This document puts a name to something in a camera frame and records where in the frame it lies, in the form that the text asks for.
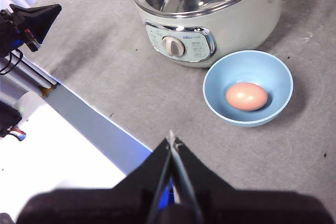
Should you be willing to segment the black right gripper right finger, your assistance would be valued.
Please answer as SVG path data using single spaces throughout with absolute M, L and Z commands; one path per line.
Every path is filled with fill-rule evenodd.
M 294 191 L 236 189 L 205 166 L 177 137 L 173 162 L 181 203 L 201 223 L 333 223 L 316 197 Z

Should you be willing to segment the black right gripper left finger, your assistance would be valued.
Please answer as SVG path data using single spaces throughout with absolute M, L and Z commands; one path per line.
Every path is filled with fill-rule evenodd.
M 56 189 L 32 197 L 17 223 L 146 223 L 167 186 L 170 145 L 164 139 L 145 161 L 109 189 Z

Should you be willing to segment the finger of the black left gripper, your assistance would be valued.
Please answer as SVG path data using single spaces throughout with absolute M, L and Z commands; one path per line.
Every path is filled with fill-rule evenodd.
M 31 36 L 42 44 L 50 27 L 62 10 L 60 4 L 23 8 L 10 4 L 13 10 L 13 21 L 20 31 Z

